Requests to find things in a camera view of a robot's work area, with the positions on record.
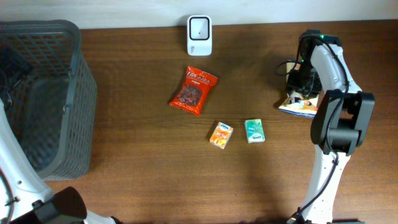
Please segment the orange Kleenex tissue pack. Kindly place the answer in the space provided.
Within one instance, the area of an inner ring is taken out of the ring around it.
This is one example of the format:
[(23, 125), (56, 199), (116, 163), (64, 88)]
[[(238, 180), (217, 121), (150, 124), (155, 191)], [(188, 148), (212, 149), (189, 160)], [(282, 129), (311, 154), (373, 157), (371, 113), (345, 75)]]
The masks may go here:
[(216, 125), (216, 128), (214, 129), (212, 135), (210, 136), (209, 139), (210, 144), (217, 146), (221, 149), (224, 149), (230, 137), (232, 136), (233, 131), (234, 128), (232, 128), (231, 126), (219, 122)]

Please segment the red snack bag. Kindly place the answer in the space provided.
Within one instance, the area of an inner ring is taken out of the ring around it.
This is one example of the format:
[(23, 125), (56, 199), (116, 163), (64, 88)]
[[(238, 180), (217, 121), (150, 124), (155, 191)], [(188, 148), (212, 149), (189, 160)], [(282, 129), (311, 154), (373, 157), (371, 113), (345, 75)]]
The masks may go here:
[(199, 116), (209, 91), (217, 82), (216, 76), (188, 66), (185, 81), (169, 105)]

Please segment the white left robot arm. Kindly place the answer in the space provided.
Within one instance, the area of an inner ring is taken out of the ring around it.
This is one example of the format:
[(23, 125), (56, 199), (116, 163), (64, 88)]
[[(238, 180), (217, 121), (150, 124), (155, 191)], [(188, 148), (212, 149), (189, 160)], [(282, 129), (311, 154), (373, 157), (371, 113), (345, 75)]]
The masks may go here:
[(112, 223), (85, 206), (73, 187), (57, 193), (38, 176), (11, 130), (1, 103), (1, 223)]

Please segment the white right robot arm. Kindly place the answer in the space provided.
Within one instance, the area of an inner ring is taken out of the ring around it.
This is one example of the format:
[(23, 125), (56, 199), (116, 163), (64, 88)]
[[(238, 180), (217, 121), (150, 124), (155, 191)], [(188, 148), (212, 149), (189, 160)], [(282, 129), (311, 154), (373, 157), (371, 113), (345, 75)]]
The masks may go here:
[(324, 93), (310, 128), (315, 146), (310, 185), (303, 204), (288, 223), (332, 223), (341, 176), (364, 141), (375, 98), (353, 80), (339, 38), (319, 30), (300, 35), (294, 65), (286, 76), (289, 93)]

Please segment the green Kleenex tissue pack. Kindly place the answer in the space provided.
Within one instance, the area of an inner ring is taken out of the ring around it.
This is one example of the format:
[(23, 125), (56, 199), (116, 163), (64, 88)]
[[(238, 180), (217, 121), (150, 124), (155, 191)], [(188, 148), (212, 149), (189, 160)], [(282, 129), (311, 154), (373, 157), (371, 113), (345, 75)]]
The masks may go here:
[(244, 122), (246, 138), (248, 143), (259, 143), (265, 141), (265, 134), (261, 119), (248, 119)]

